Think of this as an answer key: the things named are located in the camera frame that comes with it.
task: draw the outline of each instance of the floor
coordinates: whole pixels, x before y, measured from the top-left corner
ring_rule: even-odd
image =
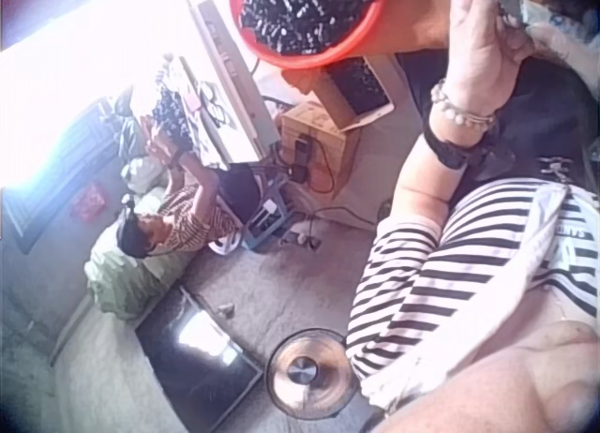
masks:
[[[268,253],[239,250],[229,257],[201,253],[183,283],[211,307],[232,302],[229,331],[265,363],[286,336],[308,327],[346,332],[355,286],[373,233],[320,221],[316,251],[273,243]],[[133,328],[95,308],[56,365],[66,433],[184,432],[145,360]],[[275,408],[261,383],[220,432],[358,431],[371,415],[357,396],[336,419],[300,422]]]

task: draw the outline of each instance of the cardboard box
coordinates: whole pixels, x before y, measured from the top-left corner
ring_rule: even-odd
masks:
[[[389,103],[363,114],[357,114],[353,110],[325,68],[286,69],[281,75],[288,84],[303,94],[314,92],[335,126],[340,131],[348,131],[371,124],[393,112],[410,94],[404,71],[394,55],[371,55],[364,59],[387,95]]]
[[[306,188],[320,201],[329,202],[350,179],[360,131],[340,131],[324,107],[306,102],[282,117],[281,141],[286,163],[293,163],[295,143],[301,135],[315,140]]]

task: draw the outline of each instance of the black hair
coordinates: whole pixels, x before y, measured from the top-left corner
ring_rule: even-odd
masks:
[[[116,244],[129,257],[143,260],[147,258],[152,247],[150,238],[140,228],[140,219],[135,214],[135,201],[130,198],[125,203],[123,213],[116,231]]]

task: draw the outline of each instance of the person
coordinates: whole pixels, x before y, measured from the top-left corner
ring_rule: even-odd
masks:
[[[193,153],[180,151],[164,131],[152,126],[151,118],[142,119],[142,128],[152,131],[147,152],[167,166],[169,184],[156,214],[138,215],[133,200],[127,201],[117,230],[117,245],[124,253],[142,260],[175,251],[197,251],[238,231],[248,221],[260,198],[249,168],[219,177]],[[186,184],[186,172],[195,184]],[[228,199],[231,193],[222,191],[224,186],[233,191],[245,187],[238,191],[242,200],[232,197],[231,206],[219,201],[219,194]]]
[[[346,339],[388,418],[377,431],[575,432],[593,414],[600,216],[583,151],[597,104],[576,73],[528,59],[500,14],[452,0],[447,54],[400,57],[424,133]]]

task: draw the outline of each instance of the red container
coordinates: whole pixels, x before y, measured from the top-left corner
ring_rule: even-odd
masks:
[[[249,28],[242,28],[239,24],[240,14],[244,6],[244,0],[230,0],[233,23],[240,35],[246,42],[248,48],[259,58],[267,63],[284,69],[307,69],[321,67],[334,63],[338,60],[352,56],[354,49],[361,46],[367,39],[368,34],[379,20],[385,0],[374,0],[367,10],[363,20],[347,35],[338,45],[330,47],[324,52],[315,55],[281,55],[269,47],[259,44],[254,37],[254,32]]]

